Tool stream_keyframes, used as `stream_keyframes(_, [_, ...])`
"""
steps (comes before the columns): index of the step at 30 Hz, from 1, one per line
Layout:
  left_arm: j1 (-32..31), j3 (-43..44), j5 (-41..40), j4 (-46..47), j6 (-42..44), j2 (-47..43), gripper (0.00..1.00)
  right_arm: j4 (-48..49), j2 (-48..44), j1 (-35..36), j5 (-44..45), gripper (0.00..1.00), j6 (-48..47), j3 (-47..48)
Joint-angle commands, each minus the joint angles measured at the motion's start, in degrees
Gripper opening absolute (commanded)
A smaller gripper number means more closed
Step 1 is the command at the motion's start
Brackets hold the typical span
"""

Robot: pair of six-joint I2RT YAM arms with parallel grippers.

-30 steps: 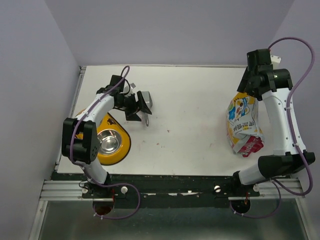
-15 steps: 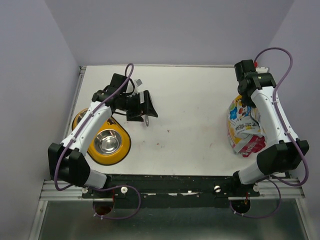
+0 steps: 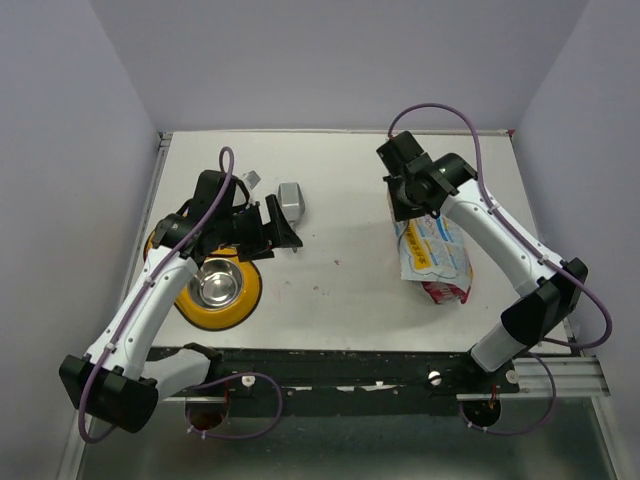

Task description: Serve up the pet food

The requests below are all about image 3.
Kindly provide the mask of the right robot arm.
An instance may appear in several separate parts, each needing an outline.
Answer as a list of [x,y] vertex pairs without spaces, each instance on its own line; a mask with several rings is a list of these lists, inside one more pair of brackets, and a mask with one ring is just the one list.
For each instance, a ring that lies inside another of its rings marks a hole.
[[258,197],[301,186],[303,247],[258,262],[264,291],[229,342],[249,348],[457,351],[479,342],[544,271],[480,208],[466,185],[453,216],[472,263],[466,303],[434,304],[400,275],[379,134],[233,132],[239,173],[256,171]]

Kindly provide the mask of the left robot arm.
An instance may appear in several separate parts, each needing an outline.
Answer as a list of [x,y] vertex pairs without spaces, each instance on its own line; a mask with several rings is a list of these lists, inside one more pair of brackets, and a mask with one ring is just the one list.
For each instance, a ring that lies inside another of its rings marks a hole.
[[214,393],[222,380],[217,351],[192,343],[160,361],[148,354],[169,310],[207,257],[231,247],[239,261],[273,257],[277,248],[300,248],[275,195],[266,198],[270,220],[257,204],[234,203],[242,182],[205,170],[185,214],[170,214],[155,230],[142,272],[116,315],[83,356],[68,355],[59,376],[80,417],[140,431],[157,404],[188,389]]

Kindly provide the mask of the pet food bag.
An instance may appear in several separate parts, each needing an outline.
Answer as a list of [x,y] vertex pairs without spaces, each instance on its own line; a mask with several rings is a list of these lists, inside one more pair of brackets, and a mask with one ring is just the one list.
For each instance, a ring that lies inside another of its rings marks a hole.
[[436,305],[466,304],[473,269],[462,229],[429,215],[393,221],[400,278]]

